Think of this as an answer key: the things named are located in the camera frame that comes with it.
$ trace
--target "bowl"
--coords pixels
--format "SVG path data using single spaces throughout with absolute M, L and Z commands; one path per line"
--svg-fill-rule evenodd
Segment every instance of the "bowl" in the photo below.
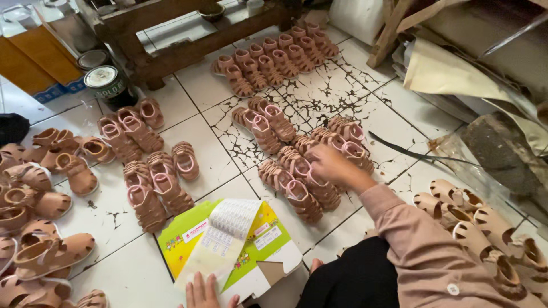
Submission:
M 198 14 L 200 14 L 200 16 L 203 19 L 205 19 L 209 22 L 219 21 L 219 20 L 221 20 L 222 16 L 225 14 L 226 8 L 222 4 L 217 3 L 217 5 L 221 7 L 221 11 L 218 12 L 218 13 L 204 14 L 204 13 L 200 12 L 200 10 L 197 10 L 197 12 L 198 12 Z

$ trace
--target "black cloth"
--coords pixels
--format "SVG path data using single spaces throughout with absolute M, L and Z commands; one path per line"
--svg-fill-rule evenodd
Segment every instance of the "black cloth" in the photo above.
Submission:
M 310 275 L 297 308 L 399 307 L 397 273 L 378 236 L 349 247 Z

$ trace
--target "cracked tile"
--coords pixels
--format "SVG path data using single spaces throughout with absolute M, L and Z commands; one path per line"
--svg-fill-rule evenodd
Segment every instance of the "cracked tile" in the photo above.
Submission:
M 400 79 L 394 79 L 376 90 L 375 95 L 430 139 L 452 133 L 463 123 L 417 93 L 404 89 Z
M 341 116 L 361 122 L 367 138 L 367 143 L 364 143 L 371 152 L 370 159 L 375 165 L 374 179 L 379 182 L 395 179 L 417 159 L 374 141 L 367 131 L 409 151 L 421 154 L 428 152 L 428 139 L 374 95 L 368 95 L 347 108 Z
M 331 60 L 298 79 L 286 79 L 278 92 L 313 128 L 345 109 L 356 108 L 370 93 Z
M 265 92 L 258 92 L 257 95 L 279 106 L 296 127 L 298 133 L 303 134 L 312 130 L 275 90 L 268 89 Z M 247 101 L 248 99 L 233 96 L 202 113 L 222 145 L 243 172 L 270 156 L 261 150 L 251 132 L 232 121 L 232 110 L 240 106 L 247 108 Z

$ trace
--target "person's hand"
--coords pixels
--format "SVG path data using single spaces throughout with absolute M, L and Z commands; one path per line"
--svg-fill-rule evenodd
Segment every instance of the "person's hand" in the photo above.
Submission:
M 217 278 L 214 274 L 209 275 L 207 283 L 204 284 L 202 273 L 194 274 L 194 284 L 189 282 L 186 285 L 186 308 L 221 308 L 217 295 L 215 293 L 215 282 Z M 236 308 L 239 302 L 239 295 L 234 295 L 227 308 Z

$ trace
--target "person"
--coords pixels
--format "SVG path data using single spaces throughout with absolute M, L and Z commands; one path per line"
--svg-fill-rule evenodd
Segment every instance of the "person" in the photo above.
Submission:
M 306 158 L 323 179 L 359 195 L 378 236 L 348 248 L 331 263 L 314 259 L 298 308 L 518 307 L 495 290 L 487 270 L 427 213 L 407 205 L 329 147 L 315 146 Z M 220 308 L 218 303 L 197 304 L 194 298 L 187 308 Z M 237 300 L 231 304 L 235 308 Z

